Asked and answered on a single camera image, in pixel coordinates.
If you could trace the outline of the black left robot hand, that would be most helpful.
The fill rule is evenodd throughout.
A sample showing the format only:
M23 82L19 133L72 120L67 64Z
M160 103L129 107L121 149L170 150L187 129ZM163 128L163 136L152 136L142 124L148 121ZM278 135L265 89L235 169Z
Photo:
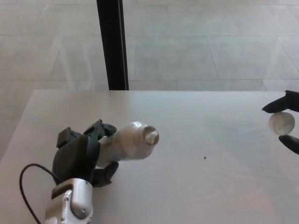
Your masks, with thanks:
M116 133L117 128L105 124L101 119L93 123L83 133L70 127L58 134L57 152L52 163L52 173L56 185L79 178L89 182L93 187L104 187L112 183L119 163L113 161L105 168L96 168L100 155L99 140Z

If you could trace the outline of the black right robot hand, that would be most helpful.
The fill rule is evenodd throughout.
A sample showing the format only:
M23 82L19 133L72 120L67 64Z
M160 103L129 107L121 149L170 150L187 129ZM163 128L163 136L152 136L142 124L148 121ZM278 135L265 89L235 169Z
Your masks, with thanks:
M286 90L285 95L276 99L267 105L262 110L266 113L277 113L284 110L299 112L299 93ZM291 135L283 135L278 138L280 142L295 154L299 154L299 139Z

